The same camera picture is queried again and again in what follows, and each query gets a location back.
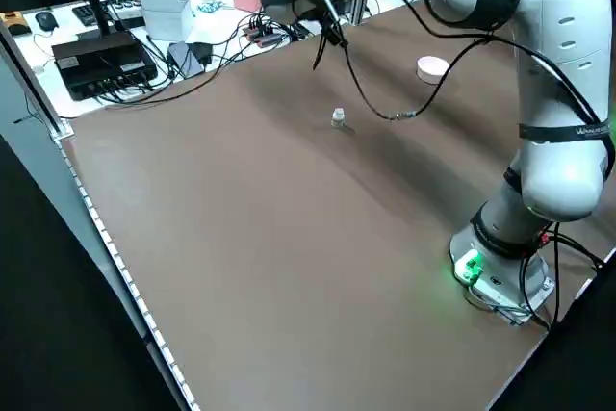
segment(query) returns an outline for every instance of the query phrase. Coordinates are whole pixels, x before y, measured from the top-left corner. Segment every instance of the small bottle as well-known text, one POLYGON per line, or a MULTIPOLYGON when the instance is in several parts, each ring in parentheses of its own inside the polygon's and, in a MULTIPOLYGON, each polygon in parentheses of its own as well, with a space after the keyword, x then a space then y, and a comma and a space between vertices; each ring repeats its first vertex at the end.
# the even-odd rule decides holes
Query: small bottle
POLYGON ((343 108, 336 108, 331 116, 331 126, 337 129, 345 127, 345 110, 343 108))

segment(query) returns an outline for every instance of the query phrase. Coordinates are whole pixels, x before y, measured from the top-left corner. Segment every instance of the white lid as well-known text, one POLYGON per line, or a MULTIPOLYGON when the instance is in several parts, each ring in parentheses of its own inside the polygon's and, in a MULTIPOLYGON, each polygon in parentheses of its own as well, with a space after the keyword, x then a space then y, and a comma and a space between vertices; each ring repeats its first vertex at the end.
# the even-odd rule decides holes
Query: white lid
POLYGON ((437 85, 449 69, 449 63, 438 57, 421 57, 417 60, 417 75, 427 84, 437 85))
POLYGON ((345 110, 343 108, 336 108, 331 118, 334 120, 345 120, 345 110))

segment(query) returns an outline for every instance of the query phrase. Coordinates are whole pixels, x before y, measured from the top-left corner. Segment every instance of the brown table surface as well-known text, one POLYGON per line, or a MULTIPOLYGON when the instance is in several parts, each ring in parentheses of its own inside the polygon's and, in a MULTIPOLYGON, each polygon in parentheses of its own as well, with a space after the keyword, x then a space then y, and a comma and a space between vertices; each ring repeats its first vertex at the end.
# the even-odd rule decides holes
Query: brown table surface
MULTIPOLYGON (((464 44, 406 10, 347 35, 384 111, 431 93, 420 56, 464 44)), ((481 47, 429 112, 390 123, 342 50, 310 70, 317 42, 164 105, 83 116, 64 145, 201 409, 480 409, 542 335, 471 307, 448 253, 518 145, 512 52, 481 47), (352 130, 331 128, 336 107, 352 130)), ((563 231, 605 254, 614 204, 609 189, 563 231)), ((566 254, 562 273, 568 306, 591 271, 566 254)))

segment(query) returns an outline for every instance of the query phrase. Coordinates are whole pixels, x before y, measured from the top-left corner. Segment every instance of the white box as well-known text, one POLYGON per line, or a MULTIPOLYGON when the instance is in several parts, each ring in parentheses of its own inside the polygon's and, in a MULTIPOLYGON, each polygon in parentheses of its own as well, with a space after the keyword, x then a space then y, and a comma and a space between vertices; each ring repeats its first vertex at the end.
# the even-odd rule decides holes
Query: white box
POLYGON ((141 0, 141 12, 145 30, 155 40, 184 41, 193 28, 191 0, 141 0))

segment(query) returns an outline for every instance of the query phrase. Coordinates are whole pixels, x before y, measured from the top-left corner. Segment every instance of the keyboard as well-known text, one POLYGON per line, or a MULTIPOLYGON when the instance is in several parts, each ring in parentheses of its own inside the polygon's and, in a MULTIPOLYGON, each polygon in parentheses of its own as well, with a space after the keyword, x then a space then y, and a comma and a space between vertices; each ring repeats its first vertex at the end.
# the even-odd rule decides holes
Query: keyboard
MULTIPOLYGON (((141 14, 141 0, 101 0, 100 5, 109 21, 126 21, 143 17, 141 14)), ((80 5, 72 10, 79 21, 81 21, 81 24, 86 27, 96 26, 96 18, 90 5, 80 5)))

